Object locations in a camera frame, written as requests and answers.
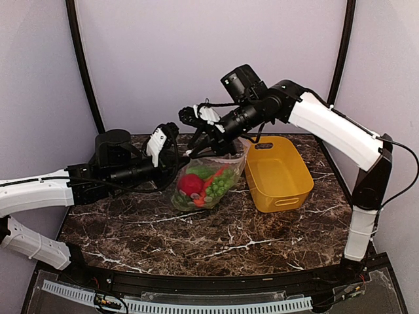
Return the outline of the red toy tomato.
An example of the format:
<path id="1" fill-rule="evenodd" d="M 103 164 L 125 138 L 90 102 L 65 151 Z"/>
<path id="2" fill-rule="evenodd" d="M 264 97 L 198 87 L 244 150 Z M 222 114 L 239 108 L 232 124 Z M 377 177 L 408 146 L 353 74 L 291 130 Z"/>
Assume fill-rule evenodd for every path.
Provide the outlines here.
<path id="1" fill-rule="evenodd" d="M 199 194 L 204 186 L 204 181 L 195 174 L 186 174 L 182 176 L 178 183 L 177 188 L 187 196 L 192 194 Z"/>

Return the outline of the green toy cucumber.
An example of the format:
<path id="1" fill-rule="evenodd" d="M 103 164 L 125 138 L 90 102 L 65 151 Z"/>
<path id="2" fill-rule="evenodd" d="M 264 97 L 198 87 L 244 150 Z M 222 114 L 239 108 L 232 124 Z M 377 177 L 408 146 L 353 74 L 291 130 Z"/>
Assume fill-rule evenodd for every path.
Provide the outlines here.
<path id="1" fill-rule="evenodd" d="M 188 167 L 185 173 L 187 175 L 190 175 L 190 174 L 197 175 L 203 181 L 206 181 L 212 175 L 214 175 L 215 170 L 208 166 L 192 166 L 192 167 Z"/>

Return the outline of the clear zip top bag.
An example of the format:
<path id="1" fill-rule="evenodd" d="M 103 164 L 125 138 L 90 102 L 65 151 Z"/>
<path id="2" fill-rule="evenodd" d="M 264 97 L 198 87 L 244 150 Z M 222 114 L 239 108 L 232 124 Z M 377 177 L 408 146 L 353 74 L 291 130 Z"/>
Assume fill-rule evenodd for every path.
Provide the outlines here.
<path id="1" fill-rule="evenodd" d="M 180 211 L 197 211 L 215 207 L 240 179 L 251 143 L 239 138 L 233 141 L 237 153 L 222 157 L 191 160 L 179 173 L 173 206 Z"/>

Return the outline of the red toy chili pepper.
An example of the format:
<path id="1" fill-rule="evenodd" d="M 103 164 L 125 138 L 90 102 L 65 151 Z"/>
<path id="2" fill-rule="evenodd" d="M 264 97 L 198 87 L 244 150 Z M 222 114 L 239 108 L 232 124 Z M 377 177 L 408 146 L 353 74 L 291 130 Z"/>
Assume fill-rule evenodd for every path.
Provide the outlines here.
<path id="1" fill-rule="evenodd" d="M 219 177 L 223 174 L 226 168 L 227 166 L 223 166 L 214 175 L 212 175 L 208 180 L 205 181 L 203 185 L 203 190 L 199 193 L 199 197 L 193 200 L 195 206 L 203 207 L 205 205 L 204 199 L 207 196 L 206 189 L 211 186 L 216 177 Z"/>

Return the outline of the green toy grapes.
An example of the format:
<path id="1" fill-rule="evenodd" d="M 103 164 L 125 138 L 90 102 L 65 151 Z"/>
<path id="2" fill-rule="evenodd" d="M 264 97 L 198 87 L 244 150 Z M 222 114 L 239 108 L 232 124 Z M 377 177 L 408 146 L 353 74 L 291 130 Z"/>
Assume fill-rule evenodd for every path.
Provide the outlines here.
<path id="1" fill-rule="evenodd" d="M 206 195 L 211 198 L 221 197 L 233 185 L 234 185 L 233 175 L 221 175 L 221 176 L 215 177 L 212 183 L 206 188 Z"/>

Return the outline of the yellow plastic basket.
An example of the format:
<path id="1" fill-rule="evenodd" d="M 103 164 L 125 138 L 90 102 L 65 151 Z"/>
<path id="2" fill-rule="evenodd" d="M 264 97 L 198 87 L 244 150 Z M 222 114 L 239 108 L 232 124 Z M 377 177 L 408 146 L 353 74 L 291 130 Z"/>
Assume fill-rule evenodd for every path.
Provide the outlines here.
<path id="1" fill-rule="evenodd" d="M 250 146 L 245 174 L 253 202 L 262 213 L 298 209 L 314 187 L 298 150 L 280 136 L 262 136 Z"/>

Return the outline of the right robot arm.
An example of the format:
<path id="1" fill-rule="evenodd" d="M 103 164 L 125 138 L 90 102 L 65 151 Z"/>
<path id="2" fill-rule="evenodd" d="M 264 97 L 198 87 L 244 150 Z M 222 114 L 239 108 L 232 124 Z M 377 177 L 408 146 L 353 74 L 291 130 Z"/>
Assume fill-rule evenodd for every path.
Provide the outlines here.
<path id="1" fill-rule="evenodd" d="M 279 120 L 309 131 L 347 155 L 359 168 L 352 192 L 352 217 L 344 255 L 334 278 L 347 284 L 360 276 L 370 240 L 378 228 L 392 172 L 392 151 L 397 143 L 379 135 L 327 104 L 317 93 L 291 80 L 267 87 L 248 64 L 222 79 L 235 109 L 224 116 L 216 104 L 201 103 L 179 112 L 182 123 L 196 128 L 188 144 L 192 159 L 235 154 L 233 140 L 249 130 Z"/>

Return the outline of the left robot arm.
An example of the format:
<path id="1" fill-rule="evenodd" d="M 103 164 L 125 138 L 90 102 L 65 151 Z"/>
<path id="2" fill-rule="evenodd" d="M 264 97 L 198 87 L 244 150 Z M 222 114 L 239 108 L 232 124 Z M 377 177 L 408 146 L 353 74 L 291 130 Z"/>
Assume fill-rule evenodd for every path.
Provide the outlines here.
<path id="1" fill-rule="evenodd" d="M 126 130 L 99 134 L 89 162 L 53 173 L 1 181 L 1 248 L 63 271 L 78 285 L 92 280 L 78 246 L 55 241 L 19 223 L 12 214 L 46 207 L 89 205 L 125 192 L 150 194 L 166 189 L 181 165 L 173 123 L 161 124 L 143 148 Z"/>

